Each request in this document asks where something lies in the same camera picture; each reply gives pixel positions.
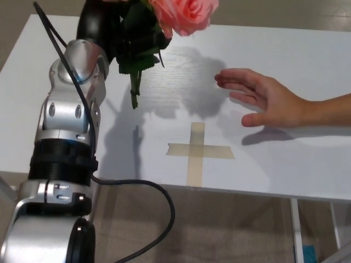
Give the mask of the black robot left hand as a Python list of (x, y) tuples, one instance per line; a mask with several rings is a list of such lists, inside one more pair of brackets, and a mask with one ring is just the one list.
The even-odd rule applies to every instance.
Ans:
[(171, 42), (142, 1), (86, 1), (76, 37), (97, 44), (109, 60), (119, 62), (158, 53)]

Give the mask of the bare human hand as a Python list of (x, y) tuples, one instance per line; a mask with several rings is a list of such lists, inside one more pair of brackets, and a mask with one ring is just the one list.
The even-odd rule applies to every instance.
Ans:
[(291, 128), (303, 124), (309, 102), (276, 79), (247, 68), (224, 69), (214, 79), (219, 87), (230, 90), (232, 99), (261, 110), (244, 115), (241, 120), (244, 127)]

